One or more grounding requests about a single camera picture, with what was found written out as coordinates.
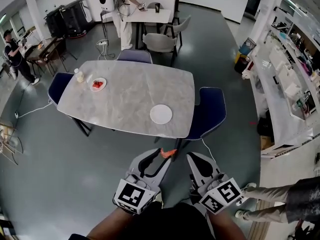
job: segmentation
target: blue upholstered chair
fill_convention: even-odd
[[[214,131],[226,119],[224,93],[220,88],[202,87],[200,104],[194,106],[193,119],[185,148],[191,141],[198,141]]]
[[[64,93],[67,85],[69,84],[71,78],[74,76],[74,74],[71,73],[57,73],[55,74],[52,83],[49,87],[48,90],[48,96],[49,98],[52,100],[52,102],[57,106],[62,94]],[[89,133],[91,131],[91,129],[85,125],[84,122],[82,122],[79,119],[73,118],[71,117],[72,120],[75,122],[75,124],[80,128],[80,130],[83,132],[83,134],[85,134],[87,137],[89,136]]]
[[[125,49],[120,53],[116,60],[153,64],[151,55],[146,50]]]

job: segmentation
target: small bottle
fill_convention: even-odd
[[[82,83],[84,81],[84,73],[82,73],[81,71],[79,71],[78,68],[76,68],[74,70],[74,73],[75,73],[75,78],[76,80],[79,82],[79,83]]]
[[[292,105],[292,109],[293,109],[294,111],[297,111],[297,110],[301,109],[301,108],[306,104],[306,102],[307,102],[307,100],[309,99],[309,97],[310,97],[310,92],[307,92],[307,93],[303,94],[302,97],[299,98],[299,99],[296,101],[296,103],[294,103],[294,104]]]

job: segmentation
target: person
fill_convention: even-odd
[[[194,206],[180,202],[172,208],[162,207],[157,198],[140,215],[118,207],[86,237],[73,234],[69,240],[214,239],[207,220]],[[207,214],[216,240],[246,239],[226,211]]]
[[[16,41],[11,36],[11,31],[6,30],[3,34],[3,38],[6,42],[4,52],[8,55],[9,60],[12,61],[11,67],[18,69],[21,75],[23,75],[24,78],[27,79],[32,85],[37,84],[40,79],[30,73],[30,67],[26,59],[20,53],[22,46],[17,45]]]
[[[116,28],[118,37],[121,39],[121,51],[125,49],[131,49],[131,38],[132,38],[132,24],[131,22],[126,22],[123,17],[130,15],[129,1],[137,6],[137,9],[144,11],[144,7],[137,0],[124,0],[124,3],[118,5],[115,11],[112,13],[113,23]]]
[[[243,189],[245,197],[285,204],[256,211],[238,210],[236,218],[279,223],[320,220],[320,177],[301,179],[294,185],[281,187],[265,188],[253,185],[255,184],[249,183]]]

